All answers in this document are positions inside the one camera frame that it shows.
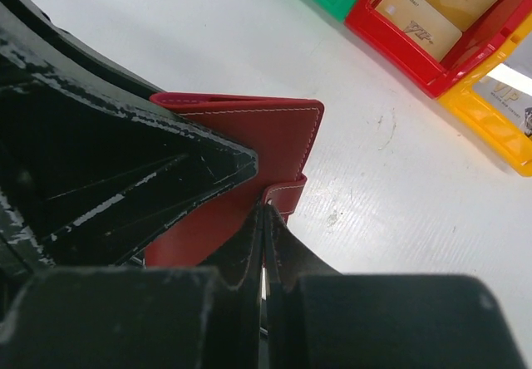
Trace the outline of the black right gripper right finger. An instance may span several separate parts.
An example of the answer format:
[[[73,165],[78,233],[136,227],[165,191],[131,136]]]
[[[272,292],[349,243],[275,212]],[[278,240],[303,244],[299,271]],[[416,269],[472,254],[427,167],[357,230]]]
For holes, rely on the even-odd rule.
[[[341,274],[263,208],[272,368],[523,368],[500,306],[462,274]]]

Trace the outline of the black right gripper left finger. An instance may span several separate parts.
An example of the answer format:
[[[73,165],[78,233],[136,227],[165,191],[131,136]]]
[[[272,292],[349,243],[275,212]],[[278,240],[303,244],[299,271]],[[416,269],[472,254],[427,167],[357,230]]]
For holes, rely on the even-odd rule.
[[[263,207],[192,268],[35,274],[1,328],[4,368],[255,368]]]

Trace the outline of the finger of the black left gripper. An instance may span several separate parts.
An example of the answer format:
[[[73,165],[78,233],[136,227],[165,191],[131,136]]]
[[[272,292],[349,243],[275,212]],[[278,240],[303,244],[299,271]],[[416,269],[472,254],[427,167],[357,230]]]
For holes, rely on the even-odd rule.
[[[2,268],[124,263],[257,174],[253,150],[155,91],[31,0],[1,0]]]

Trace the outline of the red leather card holder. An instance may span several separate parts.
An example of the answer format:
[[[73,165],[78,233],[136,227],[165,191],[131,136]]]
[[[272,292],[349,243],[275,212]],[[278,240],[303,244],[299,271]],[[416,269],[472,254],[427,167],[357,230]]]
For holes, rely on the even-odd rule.
[[[253,149],[259,172],[202,204],[144,251],[149,267],[195,266],[228,241],[256,201],[272,203],[282,219],[294,213],[307,183],[303,168],[321,124],[317,100],[160,92],[150,101]]]

